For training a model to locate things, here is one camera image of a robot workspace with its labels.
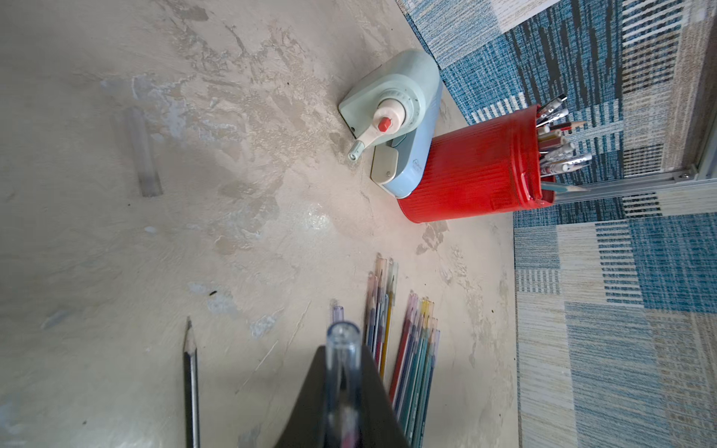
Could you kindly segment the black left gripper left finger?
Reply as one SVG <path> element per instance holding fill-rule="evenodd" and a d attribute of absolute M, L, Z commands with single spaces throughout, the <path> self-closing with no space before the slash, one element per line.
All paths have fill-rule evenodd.
<path fill-rule="evenodd" d="M 319 448 L 326 432 L 326 347 L 315 352 L 289 420 L 279 436 L 276 448 Z"/>

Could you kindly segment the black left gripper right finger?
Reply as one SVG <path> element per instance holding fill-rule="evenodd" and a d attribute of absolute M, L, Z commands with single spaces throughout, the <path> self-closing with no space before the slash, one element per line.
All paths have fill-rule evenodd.
<path fill-rule="evenodd" d="M 366 346 L 361 348 L 360 447 L 409 447 Z"/>

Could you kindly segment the red striped pencil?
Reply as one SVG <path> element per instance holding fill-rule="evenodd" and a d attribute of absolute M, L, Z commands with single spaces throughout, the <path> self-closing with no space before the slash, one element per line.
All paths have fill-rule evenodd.
<path fill-rule="evenodd" d="M 333 323 L 326 343 L 325 447 L 360 442 L 361 335 L 347 321 Z"/>

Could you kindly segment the black striped pencil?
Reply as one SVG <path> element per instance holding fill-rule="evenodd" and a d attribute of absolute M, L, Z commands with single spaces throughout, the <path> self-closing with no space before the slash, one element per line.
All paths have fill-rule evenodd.
<path fill-rule="evenodd" d="M 341 304 L 339 304 L 338 300 L 331 300 L 330 301 L 330 321 L 332 321 L 332 324 L 341 322 L 345 320 L 345 309 Z"/>
<path fill-rule="evenodd" d="M 199 448 L 200 414 L 198 382 L 198 347 L 196 345 L 192 320 L 187 318 L 187 328 L 183 345 L 183 373 L 185 399 L 186 446 Z"/>

